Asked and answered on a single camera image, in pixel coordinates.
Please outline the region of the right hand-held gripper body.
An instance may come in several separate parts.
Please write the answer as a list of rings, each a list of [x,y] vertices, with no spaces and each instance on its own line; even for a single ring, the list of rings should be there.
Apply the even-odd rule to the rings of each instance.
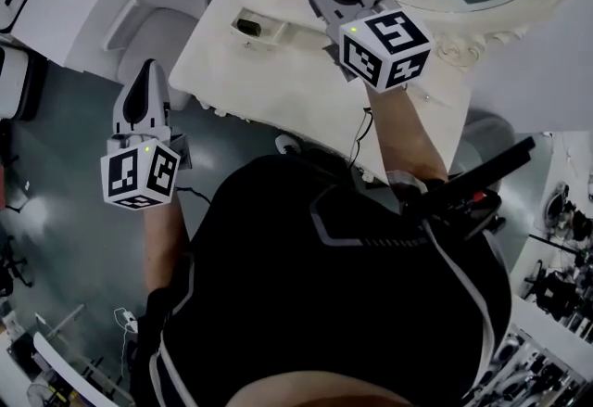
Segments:
[[[418,79],[432,51],[429,30],[396,0],[341,6],[324,20],[346,79],[359,78],[378,93]]]

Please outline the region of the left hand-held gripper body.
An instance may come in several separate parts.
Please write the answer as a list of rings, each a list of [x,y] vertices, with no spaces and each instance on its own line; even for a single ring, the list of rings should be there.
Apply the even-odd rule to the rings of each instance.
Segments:
[[[168,125],[117,121],[101,158],[103,199],[127,210],[171,202],[178,172],[190,167],[187,135]]]

